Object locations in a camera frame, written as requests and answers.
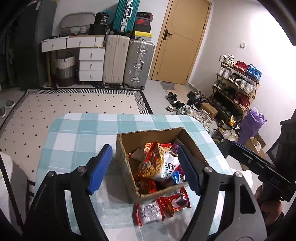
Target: desk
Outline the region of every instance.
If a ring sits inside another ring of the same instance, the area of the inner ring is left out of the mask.
[[[81,82],[102,81],[105,54],[105,47],[103,47],[104,38],[104,35],[78,35],[42,41],[41,51],[46,53],[46,69],[49,85],[51,85],[49,53],[70,48],[80,48],[79,80]]]
[[[228,163],[196,119],[182,115],[129,115],[68,113],[56,119],[50,127],[42,150],[36,178],[36,191],[48,171],[57,174],[72,172],[97,156],[104,144],[116,151],[117,133],[160,130],[184,126],[206,158],[219,173],[232,175]],[[110,241],[176,240],[183,236],[199,201],[199,196],[186,187],[191,208],[184,208],[164,222],[152,222],[139,227],[133,223],[133,205],[127,203],[125,186],[117,163],[112,160],[98,191],[90,196],[102,228]],[[73,232],[79,233],[71,195],[66,204]],[[224,195],[220,192],[210,233],[217,232],[223,209]]]

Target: light switch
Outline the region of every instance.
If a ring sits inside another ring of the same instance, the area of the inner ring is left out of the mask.
[[[246,47],[246,42],[241,42],[241,46],[240,47],[244,49]]]

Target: person's hand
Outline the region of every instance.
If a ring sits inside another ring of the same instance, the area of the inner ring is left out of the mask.
[[[262,193],[262,185],[257,188],[256,193],[255,193],[255,198],[259,200],[259,197]],[[264,202],[260,209],[268,213],[267,218],[264,220],[265,226],[268,227],[272,225],[281,215],[281,212],[283,211],[283,203],[279,200],[277,201],[269,201],[269,202]]]

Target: blue gripper pad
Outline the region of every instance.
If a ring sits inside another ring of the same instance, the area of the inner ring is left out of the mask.
[[[188,148],[184,145],[178,148],[178,159],[185,172],[185,178],[192,191],[201,195],[203,184],[203,164],[196,157],[193,157]]]
[[[87,163],[87,172],[90,174],[88,175],[88,191],[90,195],[93,195],[99,189],[112,160],[112,153],[112,147],[109,144],[105,144],[98,156],[92,157]]]

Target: metal screw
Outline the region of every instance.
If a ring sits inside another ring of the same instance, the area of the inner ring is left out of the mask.
[[[241,172],[236,172],[235,175],[236,175],[237,177],[242,177],[242,173],[241,173]]]
[[[211,167],[205,167],[205,172],[211,173],[213,169]]]
[[[79,167],[77,168],[77,171],[79,171],[79,172],[84,172],[84,171],[85,171],[85,166],[79,166]]]
[[[49,176],[49,177],[53,177],[53,176],[54,176],[54,171],[50,171],[50,172],[48,172],[47,176]]]

